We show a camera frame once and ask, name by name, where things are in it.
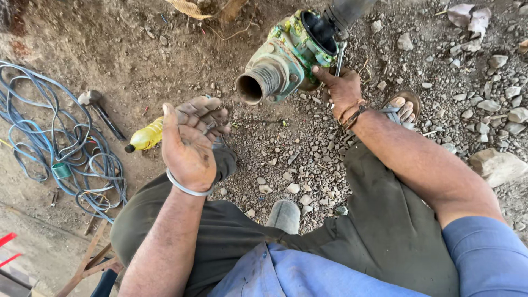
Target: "sandal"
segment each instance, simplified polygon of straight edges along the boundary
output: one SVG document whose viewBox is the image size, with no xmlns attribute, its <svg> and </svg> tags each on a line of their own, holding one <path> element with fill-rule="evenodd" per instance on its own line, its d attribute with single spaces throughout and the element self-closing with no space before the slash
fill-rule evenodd
<svg viewBox="0 0 528 297">
<path fill-rule="evenodd" d="M 398 111 L 401 109 L 401 107 L 392 107 L 390 104 L 390 101 L 392 101 L 394 98 L 397 97 L 403 97 L 405 99 L 405 102 L 412 102 L 412 113 L 414 113 L 415 117 L 414 120 L 411 122 L 403 122 L 400 120 L 400 116 L 398 116 Z M 420 113 L 422 111 L 422 104 L 420 101 L 420 97 L 413 91 L 409 90 L 402 90 L 398 93 L 392 95 L 391 98 L 387 99 L 383 105 L 383 107 L 378 110 L 381 113 L 386 113 L 387 117 L 395 122 L 398 125 L 401 125 L 409 130 L 414 129 L 414 125 L 416 121 L 418 120 L 418 117 L 420 116 Z"/>
</svg>

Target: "water pump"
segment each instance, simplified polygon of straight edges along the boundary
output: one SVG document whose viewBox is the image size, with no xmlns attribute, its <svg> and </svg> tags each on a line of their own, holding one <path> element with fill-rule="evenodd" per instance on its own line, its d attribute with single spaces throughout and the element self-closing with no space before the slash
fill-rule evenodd
<svg viewBox="0 0 528 297">
<path fill-rule="evenodd" d="M 279 102 L 296 89 L 313 91 L 321 86 L 312 66 L 329 67 L 339 51 L 334 36 L 346 30 L 376 0 L 333 0 L 322 15 L 298 10 L 268 34 L 268 40 L 237 78 L 237 93 L 247 104 L 263 99 Z"/>
</svg>

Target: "dark green trousers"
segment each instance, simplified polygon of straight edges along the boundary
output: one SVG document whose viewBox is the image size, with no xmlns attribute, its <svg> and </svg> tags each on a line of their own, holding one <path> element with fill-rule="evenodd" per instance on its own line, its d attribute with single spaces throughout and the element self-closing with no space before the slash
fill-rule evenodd
<svg viewBox="0 0 528 297">
<path fill-rule="evenodd" d="M 228 149 L 215 150 L 217 181 L 236 167 Z M 289 235 L 246 217 L 227 201 L 206 201 L 186 296 L 206 295 L 245 253 L 277 242 L 341 263 L 379 280 L 432 296 L 458 296 L 458 273 L 434 212 L 362 143 L 345 156 L 353 191 L 348 215 L 327 218 L 305 235 Z M 125 266 L 150 230 L 172 184 L 165 174 L 142 187 L 112 227 L 114 250 Z"/>
</svg>

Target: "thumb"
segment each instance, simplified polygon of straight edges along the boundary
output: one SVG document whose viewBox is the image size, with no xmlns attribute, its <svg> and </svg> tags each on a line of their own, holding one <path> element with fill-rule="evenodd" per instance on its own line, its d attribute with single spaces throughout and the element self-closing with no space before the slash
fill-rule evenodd
<svg viewBox="0 0 528 297">
<path fill-rule="evenodd" d="M 182 146 L 182 139 L 180 137 L 180 128 L 178 127 L 178 115 L 180 111 L 174 109 L 170 103 L 163 103 L 163 130 L 162 137 L 164 143 L 172 143 L 176 145 L 174 149 Z"/>
<path fill-rule="evenodd" d="M 331 75 L 328 71 L 325 71 L 325 69 L 319 66 L 313 66 L 312 73 L 315 75 L 315 77 L 318 80 L 324 82 L 329 87 L 337 83 L 337 80 L 338 80 L 337 77 Z"/>
</svg>

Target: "green tape roll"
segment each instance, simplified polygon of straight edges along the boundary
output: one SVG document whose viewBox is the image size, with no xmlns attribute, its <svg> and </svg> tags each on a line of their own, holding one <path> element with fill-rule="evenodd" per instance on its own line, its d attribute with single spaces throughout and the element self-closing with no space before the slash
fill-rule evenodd
<svg viewBox="0 0 528 297">
<path fill-rule="evenodd" d="M 51 171 L 58 179 L 65 179 L 71 176 L 70 168 L 64 163 L 57 163 L 51 166 Z"/>
</svg>

